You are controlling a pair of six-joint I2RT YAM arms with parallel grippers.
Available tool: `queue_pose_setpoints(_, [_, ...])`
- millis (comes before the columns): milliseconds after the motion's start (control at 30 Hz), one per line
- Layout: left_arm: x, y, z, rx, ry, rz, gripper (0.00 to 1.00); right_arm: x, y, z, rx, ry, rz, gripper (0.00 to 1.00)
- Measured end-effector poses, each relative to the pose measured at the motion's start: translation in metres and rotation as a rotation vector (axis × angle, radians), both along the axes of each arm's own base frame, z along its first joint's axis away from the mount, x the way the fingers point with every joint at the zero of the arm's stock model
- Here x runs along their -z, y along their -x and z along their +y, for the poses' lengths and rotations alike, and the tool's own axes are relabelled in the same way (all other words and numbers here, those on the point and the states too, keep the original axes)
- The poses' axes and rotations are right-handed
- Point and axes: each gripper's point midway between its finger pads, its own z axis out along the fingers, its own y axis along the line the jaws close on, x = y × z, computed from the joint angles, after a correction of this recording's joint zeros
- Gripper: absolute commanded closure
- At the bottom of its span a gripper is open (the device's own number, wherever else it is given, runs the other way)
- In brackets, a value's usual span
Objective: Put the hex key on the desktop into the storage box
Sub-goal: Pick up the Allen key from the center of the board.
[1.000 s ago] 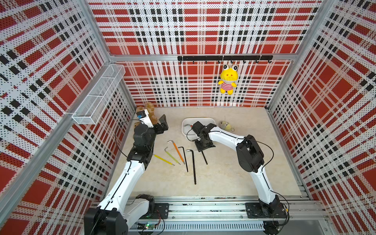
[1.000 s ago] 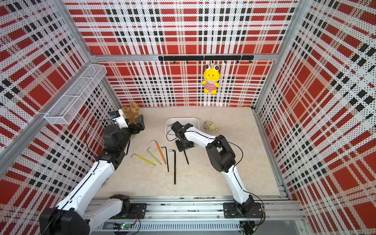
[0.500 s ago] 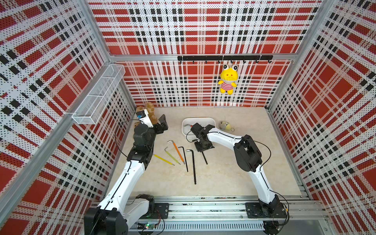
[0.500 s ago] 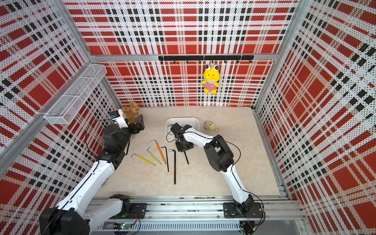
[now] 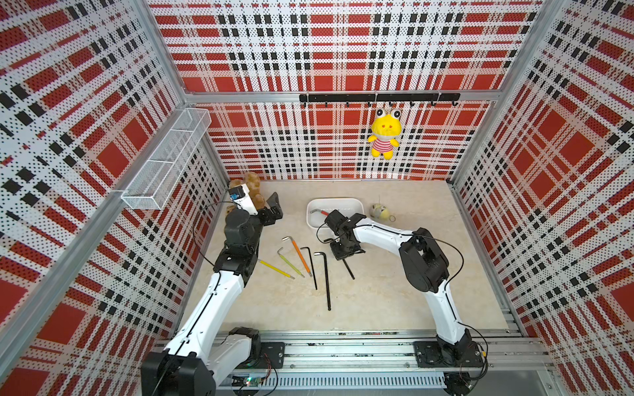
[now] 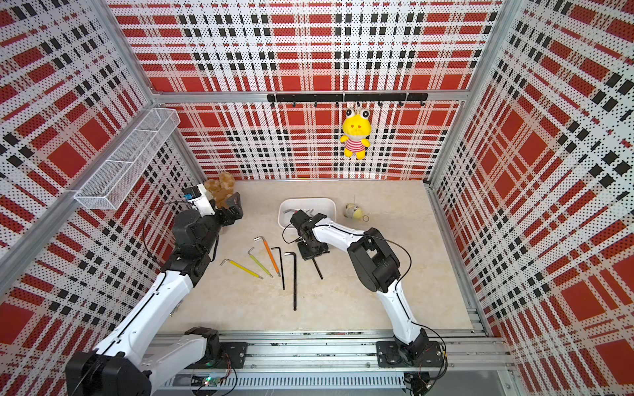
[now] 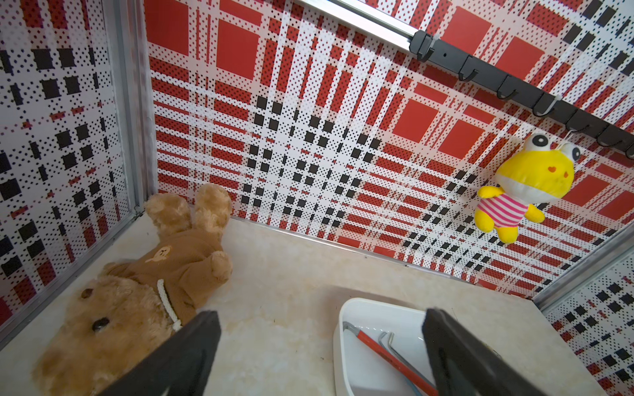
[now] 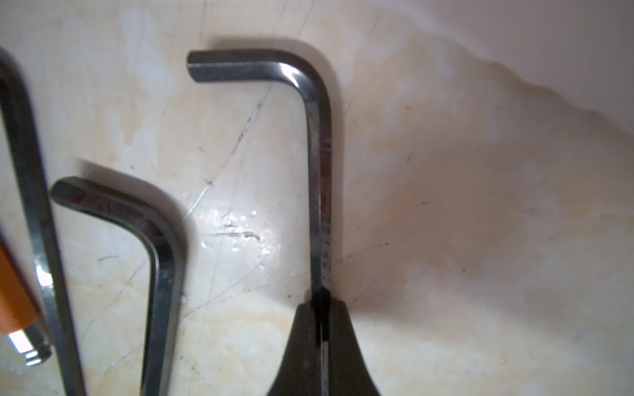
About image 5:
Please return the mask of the red hex key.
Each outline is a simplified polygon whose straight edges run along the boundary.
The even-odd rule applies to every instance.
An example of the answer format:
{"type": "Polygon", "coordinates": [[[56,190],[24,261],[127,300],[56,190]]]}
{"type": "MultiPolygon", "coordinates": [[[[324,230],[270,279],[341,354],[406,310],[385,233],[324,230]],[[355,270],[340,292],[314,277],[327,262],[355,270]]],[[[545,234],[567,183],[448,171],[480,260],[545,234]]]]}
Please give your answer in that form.
{"type": "Polygon", "coordinates": [[[313,214],[321,214],[321,215],[323,215],[323,216],[328,216],[328,215],[330,215],[330,213],[329,213],[328,211],[326,211],[326,210],[322,210],[322,209],[314,209],[314,210],[310,211],[310,214],[311,214],[311,215],[313,215],[313,214]]]}

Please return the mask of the black medium hex key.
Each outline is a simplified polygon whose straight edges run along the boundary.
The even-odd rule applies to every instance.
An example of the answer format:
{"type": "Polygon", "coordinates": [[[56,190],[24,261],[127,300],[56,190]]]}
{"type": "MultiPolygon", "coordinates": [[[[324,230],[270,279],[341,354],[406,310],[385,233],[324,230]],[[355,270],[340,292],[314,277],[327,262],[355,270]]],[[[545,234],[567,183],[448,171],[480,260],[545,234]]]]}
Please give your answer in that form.
{"type": "Polygon", "coordinates": [[[355,279],[356,279],[356,277],[355,277],[355,275],[353,274],[353,271],[352,271],[352,269],[351,269],[350,265],[348,265],[348,262],[346,261],[346,259],[342,259],[342,262],[343,262],[343,265],[345,266],[345,268],[346,268],[346,270],[347,270],[348,274],[349,274],[349,275],[350,275],[350,277],[352,278],[352,280],[355,280],[355,279]]]}

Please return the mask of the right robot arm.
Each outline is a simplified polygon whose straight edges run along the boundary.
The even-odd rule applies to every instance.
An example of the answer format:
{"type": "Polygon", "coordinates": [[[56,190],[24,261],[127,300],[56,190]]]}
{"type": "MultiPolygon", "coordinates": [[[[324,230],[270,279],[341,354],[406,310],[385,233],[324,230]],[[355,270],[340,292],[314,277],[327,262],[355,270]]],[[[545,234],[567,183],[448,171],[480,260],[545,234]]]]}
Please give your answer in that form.
{"type": "Polygon", "coordinates": [[[470,328],[462,323],[452,298],[449,260],[439,246],[440,240],[424,228],[395,229],[358,213],[347,217],[331,211],[325,225],[335,235],[330,247],[336,259],[363,253],[363,244],[381,248],[401,259],[407,281],[424,294],[436,326],[436,339],[414,344],[418,367],[486,368],[485,353],[472,340],[470,328]]]}

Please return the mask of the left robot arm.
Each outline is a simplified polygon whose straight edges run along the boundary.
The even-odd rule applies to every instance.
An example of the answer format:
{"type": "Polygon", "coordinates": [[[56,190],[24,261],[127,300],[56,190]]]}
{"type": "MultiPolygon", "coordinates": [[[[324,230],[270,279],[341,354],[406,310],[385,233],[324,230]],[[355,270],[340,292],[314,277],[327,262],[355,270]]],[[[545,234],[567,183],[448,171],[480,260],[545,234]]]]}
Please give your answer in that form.
{"type": "Polygon", "coordinates": [[[206,293],[164,350],[148,354],[143,362],[144,395],[213,395],[238,366],[259,361],[261,341],[255,329],[236,328],[221,345],[214,341],[254,272],[264,227],[282,219],[283,212],[277,193],[260,210],[244,186],[232,188],[229,197],[236,208],[226,216],[226,240],[206,293]]]}

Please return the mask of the long black hex key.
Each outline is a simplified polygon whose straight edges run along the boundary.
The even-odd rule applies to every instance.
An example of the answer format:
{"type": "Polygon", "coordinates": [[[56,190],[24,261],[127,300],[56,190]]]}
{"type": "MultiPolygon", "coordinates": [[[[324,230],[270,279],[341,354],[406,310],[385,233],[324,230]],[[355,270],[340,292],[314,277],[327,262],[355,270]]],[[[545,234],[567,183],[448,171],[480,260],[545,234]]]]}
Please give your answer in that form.
{"type": "Polygon", "coordinates": [[[326,287],[326,301],[327,301],[327,309],[328,311],[332,310],[332,302],[331,302],[331,293],[330,293],[330,274],[328,267],[328,259],[325,252],[315,252],[314,256],[322,257],[324,262],[324,271],[325,271],[325,287],[326,287]]]}

